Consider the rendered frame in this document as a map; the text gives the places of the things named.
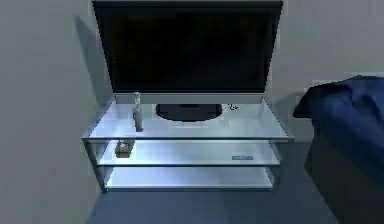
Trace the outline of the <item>glass television stand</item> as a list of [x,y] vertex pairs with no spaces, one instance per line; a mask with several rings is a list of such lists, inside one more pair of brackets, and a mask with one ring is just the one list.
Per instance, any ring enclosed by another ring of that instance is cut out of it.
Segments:
[[[223,103],[212,119],[172,121],[156,114],[160,99],[142,99],[143,131],[133,120],[135,104],[114,97],[83,134],[82,141],[103,192],[156,190],[272,190],[282,158],[278,143],[290,143],[264,99]],[[119,141],[129,158],[117,158]],[[253,156],[251,161],[232,156]]]

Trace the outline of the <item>brown tissue box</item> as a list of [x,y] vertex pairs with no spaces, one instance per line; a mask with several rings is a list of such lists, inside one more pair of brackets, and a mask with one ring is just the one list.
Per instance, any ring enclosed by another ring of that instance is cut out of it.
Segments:
[[131,154],[130,144],[126,141],[119,141],[115,147],[117,158],[129,158]]

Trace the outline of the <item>black television set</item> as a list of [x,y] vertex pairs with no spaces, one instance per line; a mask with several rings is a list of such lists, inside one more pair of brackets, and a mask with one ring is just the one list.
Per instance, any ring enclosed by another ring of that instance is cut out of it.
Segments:
[[112,90],[184,104],[266,91],[282,0],[92,0]]

